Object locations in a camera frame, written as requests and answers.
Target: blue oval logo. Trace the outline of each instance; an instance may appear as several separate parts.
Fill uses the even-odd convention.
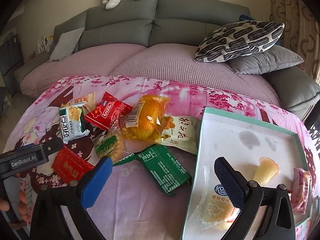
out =
[[[220,196],[227,196],[228,194],[224,190],[224,187],[221,184],[218,184],[214,187],[214,191],[219,194]]]

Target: sofa backrest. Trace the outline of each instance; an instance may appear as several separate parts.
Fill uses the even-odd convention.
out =
[[[75,51],[111,43],[150,47],[159,43],[198,46],[221,25],[239,20],[249,9],[218,0],[122,0],[111,10],[89,8],[54,29],[60,35],[85,27]]]

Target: curtain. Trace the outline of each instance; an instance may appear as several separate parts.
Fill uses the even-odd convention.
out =
[[[320,83],[319,23],[302,0],[271,0],[270,21],[285,24],[280,44],[300,55],[306,74]]]

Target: pink floral tablecloth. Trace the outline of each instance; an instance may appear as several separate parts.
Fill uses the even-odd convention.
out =
[[[201,120],[206,106],[270,122],[299,135],[312,175],[312,195],[319,195],[317,180],[320,160],[312,139],[303,123],[294,114],[277,106],[230,91],[188,85],[176,81],[124,76],[71,76],[47,89],[24,113],[11,133],[5,151],[30,143],[41,143],[60,136],[59,112],[62,104],[95,92],[98,103],[103,93],[114,95],[129,105],[135,105],[145,94],[168,96],[169,115],[188,115]],[[91,140],[101,130],[89,126],[90,134],[70,141],[67,147],[92,164],[98,162]],[[195,155],[170,147],[178,161],[194,174]],[[20,175],[21,189],[28,193],[29,214],[32,215],[41,185],[63,186],[63,181],[51,169],[50,162]],[[95,205],[87,211],[106,239],[179,239],[191,193],[184,184],[176,196],[162,193],[138,162],[114,167]],[[297,239],[306,239],[311,221],[296,228]]]

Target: finger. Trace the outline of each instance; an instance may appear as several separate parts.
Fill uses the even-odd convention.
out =
[[[18,206],[19,213],[25,215],[28,213],[28,207],[25,203],[20,202]]]
[[[0,210],[1,211],[8,211],[10,209],[10,205],[7,201],[0,198]]]
[[[25,221],[25,222],[29,222],[31,220],[31,217],[29,214],[25,214],[25,215],[21,215],[21,218]]]
[[[20,198],[20,201],[23,202],[23,203],[26,203],[27,202],[27,197],[26,197],[26,194],[24,193],[23,190],[20,190],[19,192],[19,198]]]

